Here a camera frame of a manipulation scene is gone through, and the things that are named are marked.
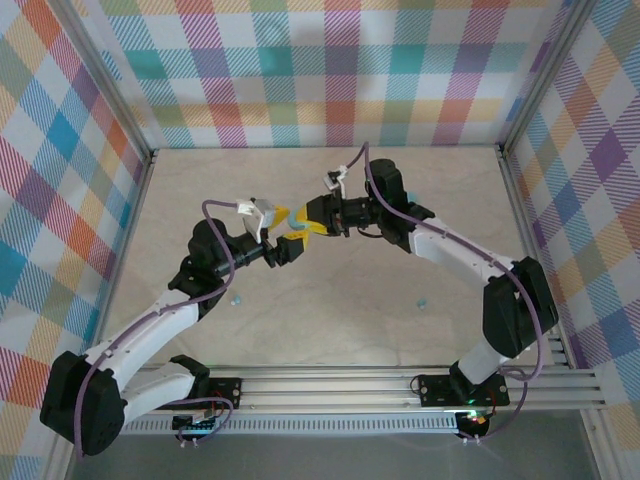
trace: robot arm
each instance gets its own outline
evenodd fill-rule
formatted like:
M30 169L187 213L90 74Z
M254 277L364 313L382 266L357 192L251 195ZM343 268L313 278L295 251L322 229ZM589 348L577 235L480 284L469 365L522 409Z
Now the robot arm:
M223 222L213 220L231 253L235 269L248 266L259 258L272 268L282 266L304 252L307 232L282 235L275 246L268 241L269 229L286 218L286 209L275 208L265 200L241 202L240 205L242 213L249 217L244 222L247 230L244 234L231 237ZM169 289L146 312L83 355L65 352L52 365L40 421L73 442L80 385L98 359L106 356L91 376L84 395L82 450L88 455L102 452L124 425L140 415L173 401L213 396L209 391L209 369L184 355L172 358L153 372L139 372L169 340L207 315L223 295L185 304L218 290L231 267L222 245L205 220L194 227L188 249L189 255L169 282ZM176 304L183 306L164 308ZM158 312L158 315L139 322L151 312ZM117 348L112 348L124 332L128 332L127 335Z
M487 258L511 266L511 272L525 287L535 306L542 332L558 322L555 304L540 264L526 257L521 261L497 255L454 232L435 213L410 202L402 175L393 161L373 160L371 178L365 182L367 196L346 199L341 191L343 170L329 172L325 183L331 193L317 197L296 215L311 231L328 236L349 236L351 228L377 225L382 237L404 251L442 265L472 289L483 294L482 340L450 368L449 382L461 404L509 360L536 340L530 312L513 282L493 263L463 247L452 237L488 254ZM340 177L340 182L333 181ZM374 195L375 182L386 202L397 211L422 221L433 230L402 219L387 210Z

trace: checkered fabric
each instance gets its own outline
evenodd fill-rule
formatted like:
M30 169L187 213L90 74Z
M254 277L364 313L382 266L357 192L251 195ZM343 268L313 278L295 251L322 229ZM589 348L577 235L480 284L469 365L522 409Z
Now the checkered fabric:
M0 0L0 479L38 474L49 366L90 340L142 171L45 0Z
M493 144L569 3L74 1L171 148Z
M640 0L601 0L515 149L581 367L640 475Z

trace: yellow object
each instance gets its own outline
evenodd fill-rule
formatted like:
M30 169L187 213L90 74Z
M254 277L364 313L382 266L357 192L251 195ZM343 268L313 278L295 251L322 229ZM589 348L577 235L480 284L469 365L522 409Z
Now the yellow object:
M289 216L289 213L291 212L288 208L276 205L276 214L273 218L273 224L269 227L269 231L280 225L282 221Z
M304 230L297 230L295 232L289 232L289 233L285 233L283 235L284 238L286 238L287 240L298 240L298 239L302 239L302 245L304 247L304 249L307 249L307 243L309 243L309 230L308 229L304 229Z
M313 233L318 233L320 235L327 235L327 227L318 222L312 222L307 218L307 206L305 205L298 213L296 213L296 222L302 223L307 226L309 230Z

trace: white floor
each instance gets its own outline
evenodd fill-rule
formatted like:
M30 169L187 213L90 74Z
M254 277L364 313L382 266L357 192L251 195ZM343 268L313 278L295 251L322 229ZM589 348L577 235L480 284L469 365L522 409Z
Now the white floor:
M326 193L323 175L356 148L164 150L129 250L106 333L147 308L187 254L206 198L263 197L297 209ZM391 158L405 188L452 228L498 253L523 256L491 148L373 148ZM364 194L363 164L347 180ZM212 209L229 233L242 220ZM239 306L231 299L241 297ZM427 308L416 303L425 298ZM295 263L259 261L238 271L231 291L198 325L155 357L188 354L210 365L449 365L481 338L481 292L382 239L314 235ZM535 349L519 363L533 364Z

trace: plaid backdrop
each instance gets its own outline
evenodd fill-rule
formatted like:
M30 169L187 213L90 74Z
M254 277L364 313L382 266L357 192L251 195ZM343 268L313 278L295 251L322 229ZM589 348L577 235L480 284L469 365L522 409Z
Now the plaid backdrop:
M514 153L572 349L640 475L640 0L598 3Z
M493 144L570 3L74 0L172 148Z
M45 0L0 0L2 480L49 454L49 365L91 338L140 158Z

